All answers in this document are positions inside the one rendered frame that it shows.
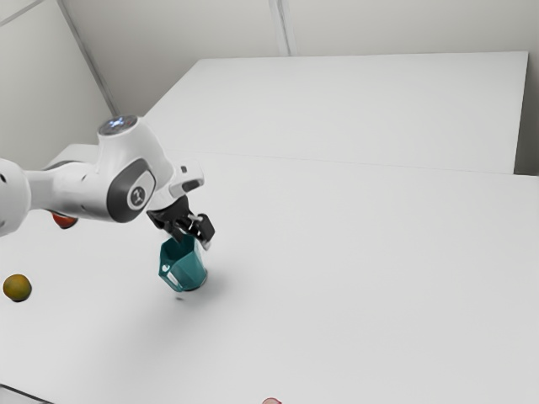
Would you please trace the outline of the red round fruit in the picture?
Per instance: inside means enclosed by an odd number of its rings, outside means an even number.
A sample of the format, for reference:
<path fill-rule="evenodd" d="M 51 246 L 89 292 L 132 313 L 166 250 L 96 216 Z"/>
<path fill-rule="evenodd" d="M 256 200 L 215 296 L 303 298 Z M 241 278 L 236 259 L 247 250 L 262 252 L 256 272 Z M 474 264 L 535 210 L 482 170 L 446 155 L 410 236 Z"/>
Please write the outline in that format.
<path fill-rule="evenodd" d="M 75 226 L 78 222 L 78 218 L 60 215 L 55 212 L 51 213 L 53 221 L 63 230 L 69 229 Z"/>

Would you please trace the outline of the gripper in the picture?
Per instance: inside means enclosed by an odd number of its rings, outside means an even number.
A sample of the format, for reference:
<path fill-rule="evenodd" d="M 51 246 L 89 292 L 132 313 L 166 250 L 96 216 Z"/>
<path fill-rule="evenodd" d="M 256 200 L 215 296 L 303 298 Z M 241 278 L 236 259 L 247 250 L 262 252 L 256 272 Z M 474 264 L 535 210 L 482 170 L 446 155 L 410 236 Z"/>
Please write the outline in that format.
<path fill-rule="evenodd" d="M 189 229 L 195 223 L 195 237 L 204 250 L 211 247 L 211 240 L 215 236 L 215 227 L 208 215 L 195 216 L 189 208 L 187 198 L 179 198 L 171 205 L 162 209 L 148 209 L 147 216 L 153 225 L 159 230 L 169 232 L 177 242 L 181 242 L 185 235 L 189 235 Z"/>

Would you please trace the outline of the yellow-green round fruit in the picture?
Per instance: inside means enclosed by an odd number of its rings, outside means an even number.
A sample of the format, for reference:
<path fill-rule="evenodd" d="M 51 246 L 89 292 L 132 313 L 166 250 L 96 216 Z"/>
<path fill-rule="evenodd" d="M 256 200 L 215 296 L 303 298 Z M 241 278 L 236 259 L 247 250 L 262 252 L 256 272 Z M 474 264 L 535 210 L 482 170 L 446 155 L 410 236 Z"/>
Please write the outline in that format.
<path fill-rule="evenodd" d="M 3 282 L 3 293 L 13 302 L 27 300 L 32 293 L 32 285 L 23 274 L 12 274 Z"/>

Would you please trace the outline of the teal faceted mug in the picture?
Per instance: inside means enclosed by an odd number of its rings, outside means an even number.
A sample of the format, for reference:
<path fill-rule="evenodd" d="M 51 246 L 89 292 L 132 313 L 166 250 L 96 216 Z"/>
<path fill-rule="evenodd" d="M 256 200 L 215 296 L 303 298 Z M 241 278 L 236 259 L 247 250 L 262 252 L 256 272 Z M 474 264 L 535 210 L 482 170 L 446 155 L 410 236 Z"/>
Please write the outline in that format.
<path fill-rule="evenodd" d="M 199 289 L 207 279 L 207 271 L 198 241 L 185 235 L 180 242 L 173 237 L 164 242 L 160 248 L 158 275 L 175 292 Z"/>

